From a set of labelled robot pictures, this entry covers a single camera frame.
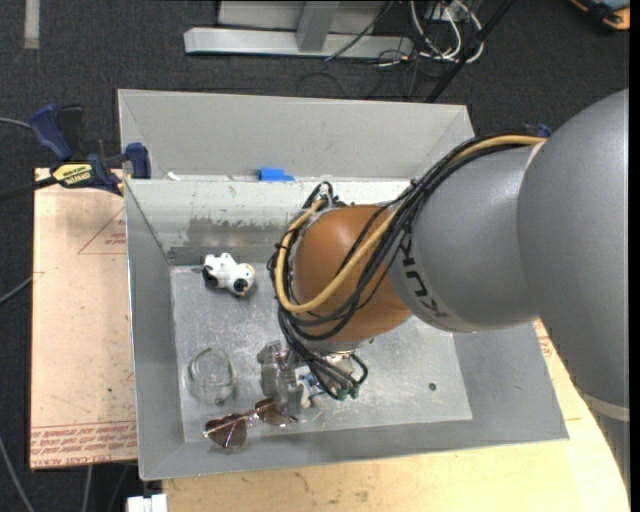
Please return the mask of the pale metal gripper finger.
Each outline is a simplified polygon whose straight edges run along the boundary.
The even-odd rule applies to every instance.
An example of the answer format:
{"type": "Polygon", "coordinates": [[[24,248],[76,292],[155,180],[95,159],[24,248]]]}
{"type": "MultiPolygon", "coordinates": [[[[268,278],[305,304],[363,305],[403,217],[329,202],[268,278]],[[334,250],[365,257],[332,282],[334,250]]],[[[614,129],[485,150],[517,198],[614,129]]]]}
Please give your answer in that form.
{"type": "Polygon", "coordinates": [[[295,374],[280,374],[276,378],[274,403],[283,414],[297,415],[301,409],[303,391],[304,385],[295,374]]]}
{"type": "Polygon", "coordinates": [[[279,396],[286,390],[286,377],[281,358],[281,344],[274,341],[256,356],[260,365],[260,386],[265,396],[279,396]]]}

